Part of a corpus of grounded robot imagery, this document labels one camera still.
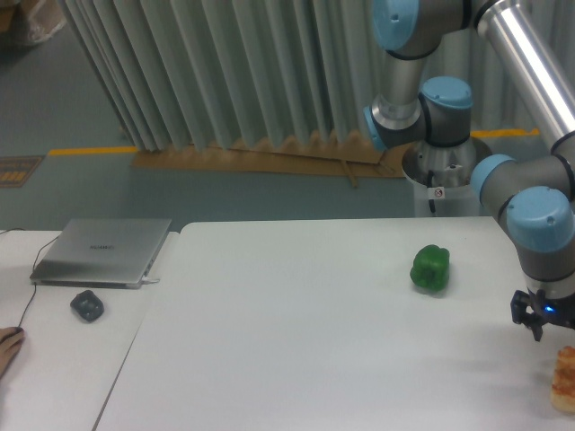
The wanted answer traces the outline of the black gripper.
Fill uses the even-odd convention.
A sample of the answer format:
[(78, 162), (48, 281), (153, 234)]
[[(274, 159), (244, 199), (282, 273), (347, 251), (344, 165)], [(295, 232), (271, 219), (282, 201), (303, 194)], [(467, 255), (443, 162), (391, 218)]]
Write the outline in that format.
[(511, 319), (517, 325), (531, 330), (535, 342), (543, 336), (543, 326), (574, 329), (574, 294), (563, 298), (549, 298), (540, 290), (536, 294), (516, 290), (510, 301)]

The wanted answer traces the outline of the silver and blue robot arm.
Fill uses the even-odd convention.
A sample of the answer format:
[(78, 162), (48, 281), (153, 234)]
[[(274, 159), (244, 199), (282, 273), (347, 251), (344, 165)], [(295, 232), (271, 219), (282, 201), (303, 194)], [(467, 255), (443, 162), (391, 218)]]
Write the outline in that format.
[[(574, 325), (574, 90), (531, 23), (522, 1), (375, 1), (378, 46), (390, 57), (391, 86), (364, 108), (367, 134), (385, 151), (414, 144), (403, 160), (430, 195), (471, 188), (514, 244), (526, 289), (510, 302), (514, 323), (535, 339), (547, 324)], [(427, 58), (450, 33), (473, 29), (507, 69), (546, 157), (520, 163), (490, 154), (471, 129), (464, 81), (421, 77)]]

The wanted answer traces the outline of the person's hand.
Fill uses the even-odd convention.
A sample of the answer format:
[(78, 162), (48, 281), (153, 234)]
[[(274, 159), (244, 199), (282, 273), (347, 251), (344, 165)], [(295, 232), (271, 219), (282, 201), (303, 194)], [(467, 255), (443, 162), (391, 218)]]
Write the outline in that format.
[(14, 334), (15, 330), (20, 327), (8, 327), (1, 329), (0, 344), (0, 376), (3, 377), (8, 367), (16, 358), (22, 348), (25, 339), (25, 331), (20, 334)]

